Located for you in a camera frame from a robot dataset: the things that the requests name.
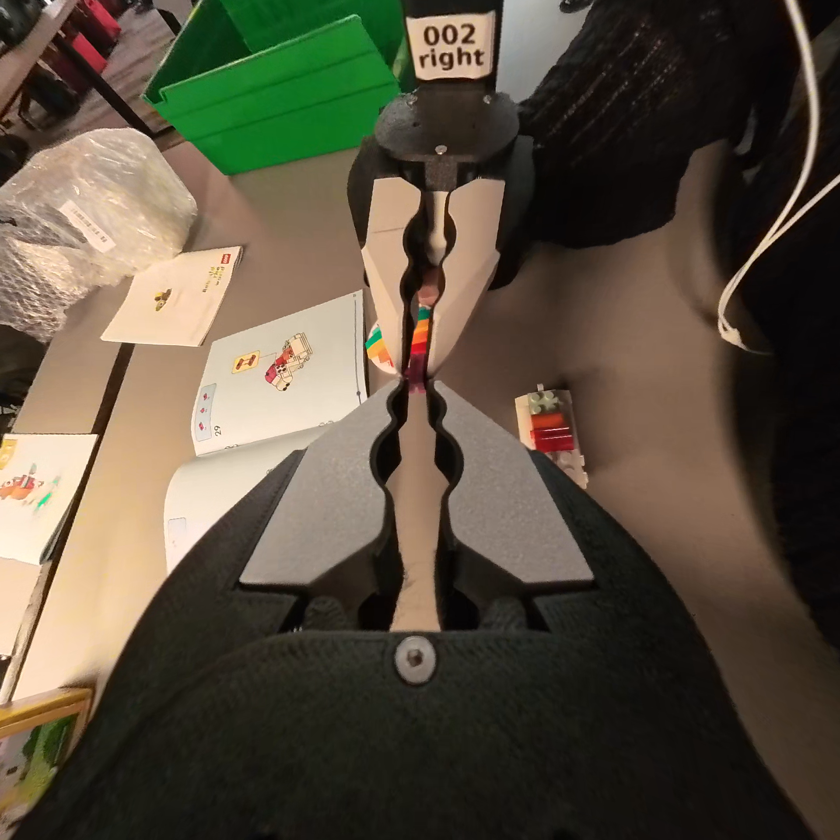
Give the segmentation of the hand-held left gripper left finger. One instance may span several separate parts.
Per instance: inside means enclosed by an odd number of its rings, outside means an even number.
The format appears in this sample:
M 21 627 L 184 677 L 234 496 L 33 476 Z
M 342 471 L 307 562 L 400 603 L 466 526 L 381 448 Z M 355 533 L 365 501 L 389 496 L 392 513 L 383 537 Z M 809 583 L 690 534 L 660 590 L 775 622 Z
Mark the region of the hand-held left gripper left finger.
M 305 451 L 239 581 L 274 589 L 400 589 L 387 481 L 401 464 L 403 382 L 392 381 Z

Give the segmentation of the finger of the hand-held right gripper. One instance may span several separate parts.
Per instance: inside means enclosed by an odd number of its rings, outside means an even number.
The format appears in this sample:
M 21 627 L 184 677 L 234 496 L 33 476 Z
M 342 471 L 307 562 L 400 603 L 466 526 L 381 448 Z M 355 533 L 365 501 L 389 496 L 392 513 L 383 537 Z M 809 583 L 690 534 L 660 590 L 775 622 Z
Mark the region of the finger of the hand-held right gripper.
M 410 357 L 413 269 L 407 237 L 419 214 L 420 190 L 398 175 L 374 179 L 361 255 L 385 348 L 397 375 L 404 375 Z
M 430 377 L 446 362 L 496 274 L 505 191 L 502 180 L 476 178 L 448 195 L 444 220 L 454 231 L 454 239 L 439 265 L 444 287 L 432 314 Z

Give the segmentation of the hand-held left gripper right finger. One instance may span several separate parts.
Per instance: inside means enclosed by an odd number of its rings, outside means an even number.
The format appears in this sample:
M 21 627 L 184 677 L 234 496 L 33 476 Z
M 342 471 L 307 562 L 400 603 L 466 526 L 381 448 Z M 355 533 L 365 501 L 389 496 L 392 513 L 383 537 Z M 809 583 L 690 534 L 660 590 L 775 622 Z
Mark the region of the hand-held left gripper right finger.
M 584 589 L 593 572 L 535 452 L 441 381 L 427 392 L 442 496 L 438 560 L 454 589 Z

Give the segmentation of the rainbow striped lego piece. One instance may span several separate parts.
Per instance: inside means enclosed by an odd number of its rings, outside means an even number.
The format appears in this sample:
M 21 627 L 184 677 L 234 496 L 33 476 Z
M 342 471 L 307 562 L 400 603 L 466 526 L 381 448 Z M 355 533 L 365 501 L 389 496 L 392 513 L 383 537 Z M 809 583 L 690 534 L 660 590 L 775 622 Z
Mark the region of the rainbow striped lego piece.
M 429 333 L 431 331 L 433 309 L 432 306 L 426 305 L 418 307 L 407 363 L 402 373 L 405 378 L 408 370 L 414 367 L 422 366 L 427 372 Z M 378 322 L 374 324 L 364 347 L 368 360 L 381 372 L 387 375 L 397 374 L 391 355 L 385 347 L 382 330 Z

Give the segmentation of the person's right forearm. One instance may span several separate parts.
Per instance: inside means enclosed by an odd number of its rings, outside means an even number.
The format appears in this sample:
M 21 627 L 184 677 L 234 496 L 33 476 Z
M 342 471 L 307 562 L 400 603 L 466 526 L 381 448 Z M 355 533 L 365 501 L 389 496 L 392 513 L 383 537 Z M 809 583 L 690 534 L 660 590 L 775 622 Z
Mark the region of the person's right forearm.
M 667 224 L 698 149 L 781 133 L 800 54 L 784 2 L 596 1 L 519 104 L 532 137 L 530 238 L 584 249 Z

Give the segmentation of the white and red lego assembly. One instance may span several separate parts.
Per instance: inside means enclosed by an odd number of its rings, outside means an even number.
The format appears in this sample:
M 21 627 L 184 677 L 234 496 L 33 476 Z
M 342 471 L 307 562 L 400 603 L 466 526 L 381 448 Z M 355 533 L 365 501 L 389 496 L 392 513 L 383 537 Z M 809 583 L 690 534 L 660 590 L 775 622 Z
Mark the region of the white and red lego assembly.
M 578 487 L 589 477 L 574 420 L 571 392 L 538 386 L 514 401 L 520 443 L 551 460 Z

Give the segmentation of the yellow lego box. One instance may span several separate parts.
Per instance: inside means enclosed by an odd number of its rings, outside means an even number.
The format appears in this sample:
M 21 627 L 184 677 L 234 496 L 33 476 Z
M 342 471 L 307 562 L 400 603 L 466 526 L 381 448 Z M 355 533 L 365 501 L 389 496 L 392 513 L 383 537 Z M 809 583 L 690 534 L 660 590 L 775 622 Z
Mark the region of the yellow lego box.
M 1 838 L 48 789 L 87 725 L 93 692 L 61 688 L 1 706 Z

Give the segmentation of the open instruction booklet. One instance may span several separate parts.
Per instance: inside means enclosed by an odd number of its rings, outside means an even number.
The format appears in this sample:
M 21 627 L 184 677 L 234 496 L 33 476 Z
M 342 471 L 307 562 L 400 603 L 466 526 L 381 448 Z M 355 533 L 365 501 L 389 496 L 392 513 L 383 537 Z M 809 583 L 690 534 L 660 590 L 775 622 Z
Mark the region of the open instruction booklet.
M 362 290 L 214 341 L 194 457 L 164 501 L 166 572 L 292 452 L 367 398 Z

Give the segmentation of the green plastic bin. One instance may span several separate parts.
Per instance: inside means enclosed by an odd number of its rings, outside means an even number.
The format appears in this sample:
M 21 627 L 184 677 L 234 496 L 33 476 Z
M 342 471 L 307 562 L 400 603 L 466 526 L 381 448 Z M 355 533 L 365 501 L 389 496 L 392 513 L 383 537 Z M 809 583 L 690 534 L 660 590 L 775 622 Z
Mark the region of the green plastic bin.
M 358 146 L 405 66 L 397 1 L 202 1 L 143 99 L 236 175 Z

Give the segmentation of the small white instruction booklet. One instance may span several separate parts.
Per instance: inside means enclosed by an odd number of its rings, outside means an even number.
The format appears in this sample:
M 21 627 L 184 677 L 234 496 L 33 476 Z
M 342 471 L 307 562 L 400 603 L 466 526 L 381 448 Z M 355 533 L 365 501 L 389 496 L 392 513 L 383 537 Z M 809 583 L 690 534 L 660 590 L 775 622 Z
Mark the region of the small white instruction booklet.
M 201 346 L 243 253 L 243 246 L 181 253 L 142 271 L 101 341 Z

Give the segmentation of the instruction booklet red picture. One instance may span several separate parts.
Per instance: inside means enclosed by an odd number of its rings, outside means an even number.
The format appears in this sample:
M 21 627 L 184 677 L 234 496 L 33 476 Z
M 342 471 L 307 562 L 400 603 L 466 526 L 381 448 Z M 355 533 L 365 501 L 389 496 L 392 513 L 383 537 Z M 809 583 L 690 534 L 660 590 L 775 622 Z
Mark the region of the instruction booklet red picture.
M 1 447 L 1 557 L 40 565 L 55 548 L 95 434 L 8 434 Z

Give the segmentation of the bubble wrap bag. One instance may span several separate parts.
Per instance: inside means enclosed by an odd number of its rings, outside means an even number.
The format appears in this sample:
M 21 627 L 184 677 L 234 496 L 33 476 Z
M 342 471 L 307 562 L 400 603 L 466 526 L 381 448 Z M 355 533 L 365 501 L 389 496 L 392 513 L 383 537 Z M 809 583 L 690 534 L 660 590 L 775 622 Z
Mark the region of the bubble wrap bag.
M 1 190 L 1 324 L 48 343 L 91 291 L 179 255 L 196 200 L 152 139 L 95 129 Z

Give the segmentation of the person's torso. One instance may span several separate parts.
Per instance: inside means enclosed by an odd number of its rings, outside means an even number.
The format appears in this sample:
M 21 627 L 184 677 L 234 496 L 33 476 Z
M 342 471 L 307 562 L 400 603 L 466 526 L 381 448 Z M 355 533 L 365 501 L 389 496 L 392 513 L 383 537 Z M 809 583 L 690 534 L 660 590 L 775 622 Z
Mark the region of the person's torso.
M 838 48 L 820 79 L 818 151 L 801 206 L 838 175 Z M 724 265 L 746 261 L 790 194 L 805 141 L 799 112 L 751 182 L 717 207 Z M 824 639 L 839 640 L 839 197 L 838 185 L 759 257 L 738 292 L 774 358 L 778 418 L 772 505 L 792 583 Z

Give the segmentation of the red seat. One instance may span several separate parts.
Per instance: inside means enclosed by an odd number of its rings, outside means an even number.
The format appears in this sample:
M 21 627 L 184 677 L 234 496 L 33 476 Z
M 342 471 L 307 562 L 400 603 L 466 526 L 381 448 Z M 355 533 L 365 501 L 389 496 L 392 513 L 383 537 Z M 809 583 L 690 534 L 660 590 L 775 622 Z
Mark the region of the red seat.
M 114 2 L 79 1 L 66 22 L 70 46 L 99 74 L 107 67 L 122 34 L 118 11 Z

